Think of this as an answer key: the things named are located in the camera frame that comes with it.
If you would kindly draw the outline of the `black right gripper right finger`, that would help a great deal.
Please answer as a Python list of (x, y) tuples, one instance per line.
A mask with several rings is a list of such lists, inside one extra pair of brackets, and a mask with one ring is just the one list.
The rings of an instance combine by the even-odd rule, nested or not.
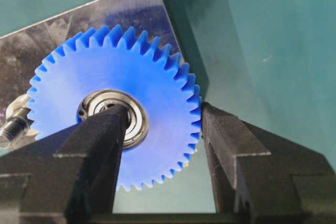
[(243, 223), (335, 223), (335, 171), (324, 155), (202, 103), (217, 212)]

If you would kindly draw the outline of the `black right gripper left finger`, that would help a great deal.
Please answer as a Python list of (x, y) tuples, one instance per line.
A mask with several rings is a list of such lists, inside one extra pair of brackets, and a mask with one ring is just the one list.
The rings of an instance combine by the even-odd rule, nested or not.
[(128, 113), (111, 108), (1, 157), (1, 223), (83, 223), (109, 213)]

